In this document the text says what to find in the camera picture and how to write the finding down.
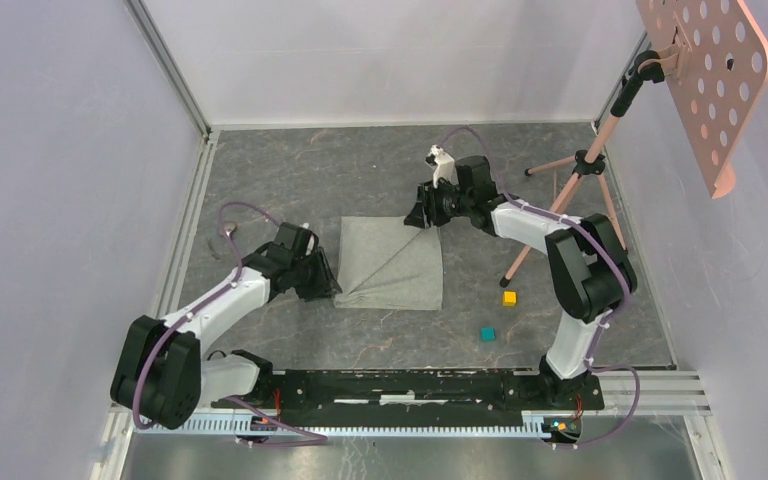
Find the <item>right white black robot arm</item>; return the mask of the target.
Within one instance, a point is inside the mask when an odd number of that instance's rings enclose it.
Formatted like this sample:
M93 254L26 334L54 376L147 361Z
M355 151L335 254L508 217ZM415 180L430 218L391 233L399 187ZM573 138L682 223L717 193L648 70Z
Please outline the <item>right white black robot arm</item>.
M595 343L636 287L636 275L611 221L552 213L499 191L484 156L454 159L438 146L425 158L431 180L420 184L407 226L441 227L466 218L484 233L514 240L548 260L562 309L553 344L541 358L537 392L551 408L572 401L591 374Z

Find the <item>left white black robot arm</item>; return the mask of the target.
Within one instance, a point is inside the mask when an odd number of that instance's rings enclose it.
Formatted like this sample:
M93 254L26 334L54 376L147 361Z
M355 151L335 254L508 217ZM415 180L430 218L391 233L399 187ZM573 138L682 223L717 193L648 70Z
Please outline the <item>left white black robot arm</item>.
M155 319L135 319L126 334L110 387L114 403L130 409L135 426L182 426L200 406L239 397L266 405L274 381L269 362L253 354L208 359L209 347L246 315L294 291L303 301L331 299L341 288L318 236L284 222L275 238L236 266L189 305Z

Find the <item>grey cloth napkin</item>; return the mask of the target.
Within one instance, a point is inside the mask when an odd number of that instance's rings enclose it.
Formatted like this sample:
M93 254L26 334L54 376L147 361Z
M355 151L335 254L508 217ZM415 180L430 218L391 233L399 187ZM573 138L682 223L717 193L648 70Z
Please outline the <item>grey cloth napkin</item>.
M400 217L341 219L337 308L437 311L443 275L437 228L407 226Z

